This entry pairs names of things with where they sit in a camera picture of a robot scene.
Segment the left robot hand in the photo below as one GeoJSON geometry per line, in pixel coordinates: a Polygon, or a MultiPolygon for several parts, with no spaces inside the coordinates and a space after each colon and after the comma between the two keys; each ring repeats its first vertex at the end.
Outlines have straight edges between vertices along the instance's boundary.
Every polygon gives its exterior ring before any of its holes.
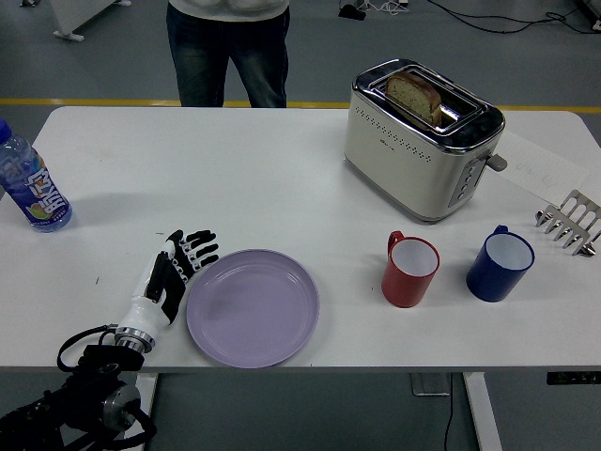
{"type": "Polygon", "coordinates": [[[161,332],[171,325],[187,284],[219,259],[216,234],[200,230],[173,232],[146,266],[131,296],[131,308],[116,327],[116,344],[151,351],[161,332]]]}

